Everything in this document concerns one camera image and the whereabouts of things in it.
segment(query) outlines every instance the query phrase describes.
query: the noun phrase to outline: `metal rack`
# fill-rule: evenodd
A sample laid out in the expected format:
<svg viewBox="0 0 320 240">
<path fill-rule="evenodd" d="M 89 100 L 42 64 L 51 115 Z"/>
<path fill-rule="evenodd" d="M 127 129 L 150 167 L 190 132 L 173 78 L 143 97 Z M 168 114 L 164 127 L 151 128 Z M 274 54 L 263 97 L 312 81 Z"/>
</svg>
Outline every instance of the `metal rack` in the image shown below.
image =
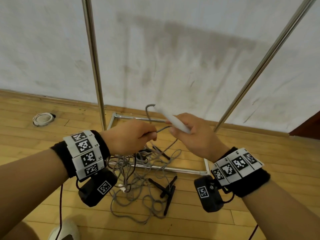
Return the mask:
<svg viewBox="0 0 320 240">
<path fill-rule="evenodd" d="M 223 125 L 223 123 L 227 120 L 230 116 L 232 111 L 236 108 L 242 98 L 246 95 L 248 90 L 252 87 L 254 82 L 258 79 L 267 65 L 270 63 L 272 58 L 277 54 L 279 49 L 282 47 L 284 42 L 288 39 L 290 34 L 296 28 L 298 23 L 302 20 L 302 18 L 306 15 L 306 13 L 310 10 L 311 6 L 315 3 L 316 0 L 304 0 L 301 5 L 298 7 L 292 18 L 289 20 L 288 24 L 284 27 L 278 38 L 275 40 L 273 45 L 270 47 L 264 58 L 261 60 L 257 68 L 254 70 L 252 75 L 247 80 L 246 84 L 242 87 L 239 91 L 235 99 L 232 101 L 226 112 L 223 114 L 219 122 L 217 123 L 216 127 L 214 128 L 214 132 L 217 132 L 218 129 Z M 91 63 L 93 69 L 93 77 L 96 86 L 96 93 L 98 99 L 98 107 L 100 112 L 101 124 L 103 130 L 108 130 L 111 128 L 114 119 L 139 119 L 139 120 L 148 120 L 147 118 L 142 117 L 132 117 L 122 114 L 113 113 L 110 123 L 107 127 L 105 113 L 104 113 L 104 103 L 103 103 L 103 95 L 102 95 L 102 87 L 101 87 L 101 79 L 100 79 L 100 71 L 99 71 L 99 61 L 98 61 L 98 52 L 97 52 L 97 44 L 95 39 L 95 31 L 94 31 L 94 20 L 93 20 L 93 12 L 92 12 L 92 5 L 91 0 L 82 0 L 83 5 L 83 12 L 84 12 L 84 19 L 87 29 L 88 35 L 88 43 L 90 48 L 90 56 L 91 56 Z M 154 122 L 165 122 L 165 120 L 160 119 L 152 119 Z M 190 169 L 183 169 L 183 168 L 172 168 L 166 167 L 166 171 L 176 172 L 176 173 L 189 173 L 189 174 L 198 174 L 198 175 L 207 175 L 210 174 L 209 164 L 206 159 L 204 159 L 206 171 L 197 171 L 197 170 L 190 170 Z"/>
</svg>

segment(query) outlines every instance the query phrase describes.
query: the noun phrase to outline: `forearm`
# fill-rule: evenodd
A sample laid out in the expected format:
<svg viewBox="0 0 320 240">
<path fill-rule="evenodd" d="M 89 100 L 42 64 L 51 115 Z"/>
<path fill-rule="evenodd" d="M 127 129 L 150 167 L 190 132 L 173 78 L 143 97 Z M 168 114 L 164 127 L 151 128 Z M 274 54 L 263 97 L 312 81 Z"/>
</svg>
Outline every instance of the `forearm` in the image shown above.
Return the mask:
<svg viewBox="0 0 320 240">
<path fill-rule="evenodd" d="M 52 149 L 0 167 L 0 239 L 68 179 Z"/>
<path fill-rule="evenodd" d="M 320 239 L 320 218 L 275 182 L 242 200 L 267 239 Z"/>
</svg>

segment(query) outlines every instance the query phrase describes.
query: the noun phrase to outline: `hand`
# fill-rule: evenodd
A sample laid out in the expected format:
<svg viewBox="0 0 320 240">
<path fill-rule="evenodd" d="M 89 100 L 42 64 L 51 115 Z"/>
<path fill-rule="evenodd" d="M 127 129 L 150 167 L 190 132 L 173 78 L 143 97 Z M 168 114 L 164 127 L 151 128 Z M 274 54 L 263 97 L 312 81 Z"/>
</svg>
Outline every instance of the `hand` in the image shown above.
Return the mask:
<svg viewBox="0 0 320 240">
<path fill-rule="evenodd" d="M 198 157 L 206 158 L 211 162 L 216 162 L 229 148 L 219 140 L 208 123 L 189 113 L 177 115 L 190 130 L 191 134 L 185 133 L 175 127 L 171 127 L 169 132 Z"/>
<path fill-rule="evenodd" d="M 154 125 L 131 119 L 100 133 L 111 155 L 130 155 L 143 149 L 150 140 L 157 140 Z"/>
</svg>

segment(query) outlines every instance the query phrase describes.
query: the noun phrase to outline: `yellow wooden floor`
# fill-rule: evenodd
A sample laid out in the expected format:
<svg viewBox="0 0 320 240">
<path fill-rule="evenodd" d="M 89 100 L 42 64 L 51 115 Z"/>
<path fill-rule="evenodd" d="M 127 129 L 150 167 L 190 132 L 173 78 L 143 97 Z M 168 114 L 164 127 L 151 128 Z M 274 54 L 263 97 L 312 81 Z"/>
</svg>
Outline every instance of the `yellow wooden floor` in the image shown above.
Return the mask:
<svg viewBox="0 0 320 240">
<path fill-rule="evenodd" d="M 48 126 L 34 127 L 32 117 L 42 112 L 54 113 L 57 118 Z M 112 111 L 106 112 L 107 121 L 111 115 Z M 0 164 L 47 149 L 62 137 L 83 129 L 101 130 L 97 109 L 0 97 Z M 221 129 L 218 136 L 230 147 L 245 147 L 253 153 L 265 163 L 265 169 L 274 181 L 320 216 L 319 142 L 230 129 Z M 164 131 L 159 133 L 158 139 L 156 145 L 165 148 L 174 138 Z M 176 143 L 170 151 L 174 149 L 183 151 L 172 163 L 173 167 L 205 169 L 202 159 L 188 152 L 182 143 Z M 69 217 L 76 222 L 82 239 L 248 239 L 256 223 L 241 199 L 236 197 L 222 210 L 206 213 L 195 191 L 194 179 L 192 175 L 178 174 L 167 218 L 153 217 L 146 225 L 140 225 L 130 219 L 112 216 L 109 195 L 96 207 L 88 208 L 79 199 L 75 179 L 72 178 L 64 186 L 63 218 Z M 56 190 L 25 218 L 41 239 L 47 239 L 51 229 L 59 223 L 59 191 Z M 155 188 L 152 188 L 152 193 L 155 196 L 160 194 Z M 227 200 L 230 195 L 222 193 L 222 197 Z M 147 214 L 141 200 L 126 208 L 114 208 L 138 219 L 144 219 Z M 265 237 L 258 230 L 253 239 Z"/>
</svg>

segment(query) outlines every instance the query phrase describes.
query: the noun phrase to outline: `baseboard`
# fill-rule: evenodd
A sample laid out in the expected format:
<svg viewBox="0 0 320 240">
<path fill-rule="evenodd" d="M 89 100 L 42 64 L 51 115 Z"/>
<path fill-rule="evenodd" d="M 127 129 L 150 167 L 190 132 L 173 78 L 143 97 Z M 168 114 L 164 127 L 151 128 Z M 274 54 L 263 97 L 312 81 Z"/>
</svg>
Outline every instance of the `baseboard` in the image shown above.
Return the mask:
<svg viewBox="0 0 320 240">
<path fill-rule="evenodd" d="M 72 100 L 72 99 L 63 99 L 63 98 L 57 98 L 57 97 L 50 97 L 50 96 L 44 96 L 44 95 L 37 95 L 37 94 L 30 94 L 30 93 L 23 93 L 23 92 L 16 92 L 16 91 L 10 91 L 10 90 L 1 90 L 0 89 L 0 95 L 6 96 L 6 97 L 16 97 L 16 98 L 24 98 L 24 99 L 32 99 L 32 100 L 40 100 L 45 102 L 51 102 L 51 103 L 58 103 L 58 104 L 64 104 L 64 105 L 73 105 L 73 106 L 80 106 L 85 108 L 94 108 L 98 109 L 98 104 L 95 103 L 89 103 L 89 102 L 83 102 L 78 100 Z M 124 107 L 118 107 L 118 106 L 112 106 L 112 105 L 105 105 L 106 110 L 115 111 L 117 113 L 125 113 L 125 114 L 134 114 L 134 115 L 140 115 L 145 117 L 146 112 L 144 110 L 139 109 L 132 109 L 132 108 L 124 108 Z M 164 119 L 165 117 L 161 113 L 156 112 L 150 112 L 150 116 L 154 118 L 161 118 Z M 216 121 L 208 121 L 211 126 L 216 126 L 218 122 Z M 258 129 L 258 128 L 252 128 L 242 125 L 234 125 L 234 124 L 223 124 L 222 128 L 230 129 L 230 130 L 237 130 L 237 131 L 244 131 L 248 133 L 258 133 L 258 134 L 265 134 L 265 135 L 272 135 L 272 136 L 281 136 L 281 137 L 288 137 L 288 133 L 279 132 L 279 131 L 273 131 L 273 130 L 267 130 L 267 129 Z"/>
</svg>

